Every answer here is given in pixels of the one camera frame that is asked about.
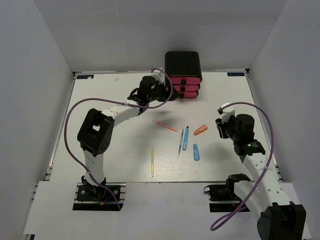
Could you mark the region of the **pink top drawer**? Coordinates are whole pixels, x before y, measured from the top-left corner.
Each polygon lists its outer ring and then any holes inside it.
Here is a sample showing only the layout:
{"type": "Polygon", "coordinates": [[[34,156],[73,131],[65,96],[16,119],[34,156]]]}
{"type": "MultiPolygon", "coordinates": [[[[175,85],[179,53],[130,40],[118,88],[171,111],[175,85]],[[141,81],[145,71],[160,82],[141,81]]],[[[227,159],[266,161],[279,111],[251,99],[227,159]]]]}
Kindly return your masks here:
{"type": "Polygon", "coordinates": [[[202,79],[199,77],[172,76],[170,80],[173,85],[199,85],[202,79]]]}

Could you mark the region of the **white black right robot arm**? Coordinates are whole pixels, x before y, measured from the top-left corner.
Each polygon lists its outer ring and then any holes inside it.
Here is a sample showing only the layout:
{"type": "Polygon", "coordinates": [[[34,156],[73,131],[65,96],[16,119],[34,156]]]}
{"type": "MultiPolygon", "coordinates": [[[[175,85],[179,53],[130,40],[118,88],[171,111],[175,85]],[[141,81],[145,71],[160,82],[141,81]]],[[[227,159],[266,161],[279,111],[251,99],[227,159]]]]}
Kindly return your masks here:
{"type": "Polygon", "coordinates": [[[251,178],[244,174],[229,175],[226,195],[233,200],[240,198],[256,215],[262,240],[301,240],[306,210],[287,196],[267,166],[266,151],[254,138],[254,118],[248,114],[236,115],[231,110],[215,122],[220,137],[232,140],[236,155],[251,175],[251,178]]]}

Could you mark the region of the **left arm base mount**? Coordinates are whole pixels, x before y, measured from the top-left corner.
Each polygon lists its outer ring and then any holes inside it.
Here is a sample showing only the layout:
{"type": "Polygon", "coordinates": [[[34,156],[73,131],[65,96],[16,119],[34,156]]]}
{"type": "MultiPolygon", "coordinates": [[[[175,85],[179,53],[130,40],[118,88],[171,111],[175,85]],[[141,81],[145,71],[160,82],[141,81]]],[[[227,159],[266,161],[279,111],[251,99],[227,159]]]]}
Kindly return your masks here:
{"type": "Polygon", "coordinates": [[[73,211],[103,211],[103,212],[117,212],[123,207],[126,197],[125,183],[111,183],[107,184],[115,198],[117,199],[120,208],[111,193],[102,189],[98,195],[94,194],[82,183],[78,183],[73,201],[73,211]]]}

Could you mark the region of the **blue eraser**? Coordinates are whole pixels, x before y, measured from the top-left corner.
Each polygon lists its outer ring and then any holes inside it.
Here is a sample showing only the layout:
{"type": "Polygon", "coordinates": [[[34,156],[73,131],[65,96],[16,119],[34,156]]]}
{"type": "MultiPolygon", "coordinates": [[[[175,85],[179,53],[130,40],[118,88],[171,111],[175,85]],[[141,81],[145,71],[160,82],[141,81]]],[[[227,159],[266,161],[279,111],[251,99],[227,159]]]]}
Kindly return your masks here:
{"type": "Polygon", "coordinates": [[[198,145],[196,143],[193,144],[193,159],[195,161],[199,161],[200,160],[200,152],[199,152],[198,145]]]}

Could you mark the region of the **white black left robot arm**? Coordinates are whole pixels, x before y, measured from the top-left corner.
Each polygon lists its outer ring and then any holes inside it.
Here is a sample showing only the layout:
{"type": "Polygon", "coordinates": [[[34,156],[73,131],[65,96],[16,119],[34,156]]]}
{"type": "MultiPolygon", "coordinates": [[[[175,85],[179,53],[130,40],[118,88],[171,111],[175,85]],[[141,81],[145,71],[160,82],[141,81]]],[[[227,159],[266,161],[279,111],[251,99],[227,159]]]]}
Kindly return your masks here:
{"type": "Polygon", "coordinates": [[[150,103],[154,101],[162,106],[178,97],[179,93],[168,75],[151,74],[142,78],[139,87],[129,94],[126,102],[114,102],[116,106],[107,110],[92,108],[88,111],[77,140],[85,157],[86,173],[81,181],[90,196],[96,200],[105,196],[104,153],[110,146],[114,127],[152,109],[150,103]]]}

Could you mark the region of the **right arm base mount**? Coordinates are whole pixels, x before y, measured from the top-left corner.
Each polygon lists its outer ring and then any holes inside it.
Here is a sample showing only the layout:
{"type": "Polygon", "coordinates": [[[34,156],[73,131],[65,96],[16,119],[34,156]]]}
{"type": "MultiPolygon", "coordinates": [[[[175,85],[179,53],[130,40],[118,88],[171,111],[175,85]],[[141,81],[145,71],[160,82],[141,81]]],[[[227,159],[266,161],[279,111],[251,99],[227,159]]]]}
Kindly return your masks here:
{"type": "Polygon", "coordinates": [[[211,213],[231,213],[242,202],[235,192],[235,183],[250,181],[243,173],[229,175],[223,184],[210,184],[203,188],[203,193],[209,196],[209,210],[211,213]]]}

